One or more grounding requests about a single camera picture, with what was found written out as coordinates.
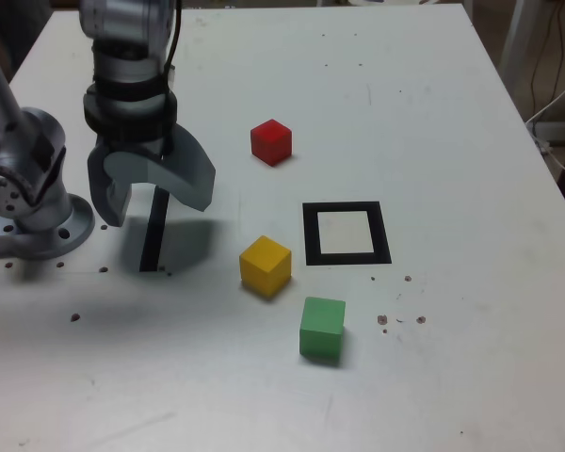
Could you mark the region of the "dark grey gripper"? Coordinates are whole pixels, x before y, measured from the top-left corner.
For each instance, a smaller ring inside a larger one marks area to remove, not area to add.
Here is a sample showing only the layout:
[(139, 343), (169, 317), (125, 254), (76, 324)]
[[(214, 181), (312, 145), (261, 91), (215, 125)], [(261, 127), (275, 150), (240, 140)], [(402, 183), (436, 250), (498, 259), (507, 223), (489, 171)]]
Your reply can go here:
[[(128, 146), (111, 153), (112, 144)], [(124, 223), (133, 184), (159, 186), (178, 202), (202, 212), (211, 204), (216, 176), (199, 141), (179, 124), (168, 136), (160, 130), (131, 128), (98, 134), (88, 172), (93, 206), (113, 227)]]

